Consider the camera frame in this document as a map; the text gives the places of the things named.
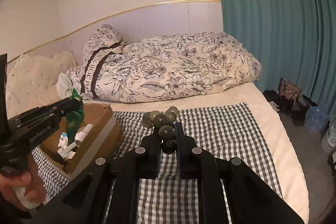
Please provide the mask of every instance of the brown cardboard box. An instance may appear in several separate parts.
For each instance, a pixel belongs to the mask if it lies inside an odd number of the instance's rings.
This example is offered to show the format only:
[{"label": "brown cardboard box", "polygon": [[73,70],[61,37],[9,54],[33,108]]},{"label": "brown cardboard box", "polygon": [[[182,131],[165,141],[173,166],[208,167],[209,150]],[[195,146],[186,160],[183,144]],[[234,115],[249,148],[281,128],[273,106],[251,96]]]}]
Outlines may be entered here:
[{"label": "brown cardboard box", "polygon": [[70,174],[71,179],[96,158],[112,156],[122,138],[120,126],[109,105],[84,104],[84,115],[81,127],[90,123],[93,128],[72,159],[64,162],[57,153],[59,137],[66,131],[65,119],[60,122],[59,130],[41,145],[41,150],[51,159],[54,166]]}]

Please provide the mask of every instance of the green plastic bag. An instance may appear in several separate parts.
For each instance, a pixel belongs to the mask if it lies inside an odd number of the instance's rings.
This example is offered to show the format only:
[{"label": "green plastic bag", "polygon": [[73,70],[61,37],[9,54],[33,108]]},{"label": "green plastic bag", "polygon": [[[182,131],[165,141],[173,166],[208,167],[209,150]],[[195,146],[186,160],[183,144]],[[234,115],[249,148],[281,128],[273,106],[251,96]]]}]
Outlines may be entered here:
[{"label": "green plastic bag", "polygon": [[82,98],[78,95],[75,89],[72,90],[71,98],[75,98],[80,101],[81,107],[77,111],[71,111],[66,114],[68,145],[75,141],[75,135],[84,120],[84,104]]}]

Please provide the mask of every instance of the gray floor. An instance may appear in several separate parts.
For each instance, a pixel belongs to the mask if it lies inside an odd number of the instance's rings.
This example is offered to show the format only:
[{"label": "gray floor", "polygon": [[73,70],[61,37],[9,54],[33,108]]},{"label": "gray floor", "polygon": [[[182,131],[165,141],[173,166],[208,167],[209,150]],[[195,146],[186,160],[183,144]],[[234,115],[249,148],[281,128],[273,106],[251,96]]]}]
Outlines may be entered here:
[{"label": "gray floor", "polygon": [[296,127],[290,117],[280,119],[292,142],[309,192],[309,224],[320,223],[332,209],[335,185],[327,156],[320,144],[320,136],[312,135],[304,127]]}]

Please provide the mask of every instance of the teal curtain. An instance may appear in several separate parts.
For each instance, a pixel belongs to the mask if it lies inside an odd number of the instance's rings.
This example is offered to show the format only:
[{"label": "teal curtain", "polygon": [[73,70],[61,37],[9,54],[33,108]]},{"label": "teal curtain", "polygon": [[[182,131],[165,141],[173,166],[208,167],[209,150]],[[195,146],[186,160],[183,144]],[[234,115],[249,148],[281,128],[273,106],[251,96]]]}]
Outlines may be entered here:
[{"label": "teal curtain", "polygon": [[222,0],[222,10],[224,32],[262,64],[261,92],[283,77],[336,112],[336,0]]}]

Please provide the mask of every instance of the gold trim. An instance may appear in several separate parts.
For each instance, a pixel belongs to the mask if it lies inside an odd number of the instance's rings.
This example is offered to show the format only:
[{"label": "gold trim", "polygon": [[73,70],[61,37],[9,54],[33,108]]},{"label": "gold trim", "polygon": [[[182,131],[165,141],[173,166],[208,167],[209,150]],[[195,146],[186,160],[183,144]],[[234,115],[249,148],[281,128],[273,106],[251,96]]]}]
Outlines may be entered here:
[{"label": "gold trim", "polygon": [[[46,43],[43,43],[43,44],[41,44],[41,45],[39,45],[39,46],[36,46],[36,47],[34,47],[34,48],[31,48],[30,50],[28,50],[28,51],[26,51],[26,52],[24,52],[24,53],[22,53],[22,54],[30,53],[30,52],[32,52],[32,51],[36,50],[37,48],[40,48],[40,47],[42,47],[42,46],[44,46],[44,45],[47,45],[47,44],[49,44],[49,43],[53,43],[53,42],[55,42],[55,41],[57,41],[57,40],[66,38],[66,37],[72,35],[73,33],[80,31],[81,29],[84,29],[84,28],[86,28],[86,27],[88,27],[88,26],[90,26],[90,25],[92,25],[92,24],[95,24],[95,23],[97,23],[97,22],[99,22],[99,21],[108,19],[108,18],[110,18],[110,17],[114,17],[114,16],[117,16],[117,15],[121,15],[121,14],[124,14],[124,13],[127,13],[127,12],[134,11],[134,10],[143,9],[143,8],[148,8],[148,7],[153,7],[153,6],[157,6],[157,5],[162,5],[162,4],[174,4],[174,3],[185,3],[185,2],[221,2],[221,0],[173,0],[173,1],[160,2],[160,3],[156,3],[156,4],[151,4],[151,5],[140,6],[140,7],[137,7],[137,8],[132,8],[132,9],[129,9],[129,10],[125,10],[125,11],[118,12],[118,13],[113,14],[113,15],[109,15],[109,16],[107,16],[107,17],[100,18],[100,19],[98,19],[98,20],[96,20],[96,21],[94,21],[94,22],[91,22],[91,23],[89,23],[89,24],[83,26],[83,27],[80,27],[79,29],[77,29],[77,30],[75,30],[75,31],[73,31],[73,32],[71,32],[71,33],[69,33],[69,34],[63,36],[63,37],[59,37],[59,38],[56,38],[56,39],[54,39],[54,40],[48,41],[48,42],[46,42]],[[16,59],[18,59],[18,58],[20,57],[20,55],[16,56],[15,58],[13,58],[13,59],[10,60],[10,61],[8,61],[7,64],[9,64],[9,63],[15,61]]]}]

